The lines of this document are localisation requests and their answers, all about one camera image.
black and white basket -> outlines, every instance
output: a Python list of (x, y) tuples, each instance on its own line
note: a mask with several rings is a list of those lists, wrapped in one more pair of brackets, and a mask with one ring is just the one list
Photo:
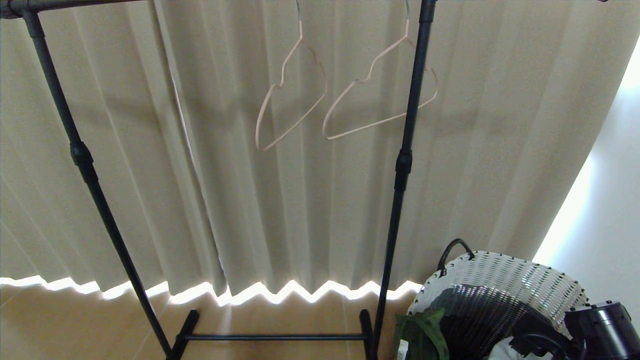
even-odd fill
[[(467, 253), (445, 266), (457, 244)], [(578, 282), (564, 273), (513, 256), (472, 252), (463, 240), (455, 239), (408, 313), (444, 308), (440, 328), (452, 357), (482, 359), (498, 341), (511, 336), (526, 313), (568, 336), (564, 312), (588, 300)]]

green fabric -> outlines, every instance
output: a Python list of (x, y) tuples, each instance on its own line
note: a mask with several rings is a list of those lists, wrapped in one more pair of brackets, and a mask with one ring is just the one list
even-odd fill
[(405, 360), (449, 360), (449, 349), (440, 332), (444, 309), (430, 309), (413, 315), (396, 315), (394, 349), (400, 339), (409, 342)]

curtain fold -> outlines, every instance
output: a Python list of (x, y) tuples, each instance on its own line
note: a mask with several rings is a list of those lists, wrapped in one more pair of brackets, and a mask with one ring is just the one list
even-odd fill
[[(411, 38), (419, 1), (410, 1)], [(149, 1), (41, 13), (83, 140), (146, 287), (232, 293), (290, 280), (313, 292), (379, 281), (403, 121), (329, 142), (324, 115), (402, 37), (404, 1), (301, 0), (329, 93), (267, 152), (257, 114), (298, 39), (293, 0)], [(439, 1), (391, 288), (422, 283), (455, 237), (531, 259), (600, 131), (640, 3)], [(1, 22), (0, 275), (127, 280), (81, 176), (21, 20)], [(331, 133), (406, 111), (402, 44), (336, 107)], [(322, 94), (299, 49), (262, 141)], [(423, 98), (435, 91), (425, 75)]]

label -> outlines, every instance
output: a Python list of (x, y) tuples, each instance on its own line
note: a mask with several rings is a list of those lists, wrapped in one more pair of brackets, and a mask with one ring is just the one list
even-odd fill
[(409, 341), (400, 339), (400, 345), (398, 346), (398, 356), (396, 357), (396, 360), (404, 360), (408, 351)]

black device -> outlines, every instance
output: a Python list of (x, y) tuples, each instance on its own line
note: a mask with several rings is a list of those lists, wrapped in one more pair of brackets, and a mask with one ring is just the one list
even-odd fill
[(547, 352), (554, 360), (640, 360), (640, 338), (631, 316), (618, 301), (571, 308), (564, 322), (572, 340), (539, 319), (524, 315), (509, 343), (523, 356)]

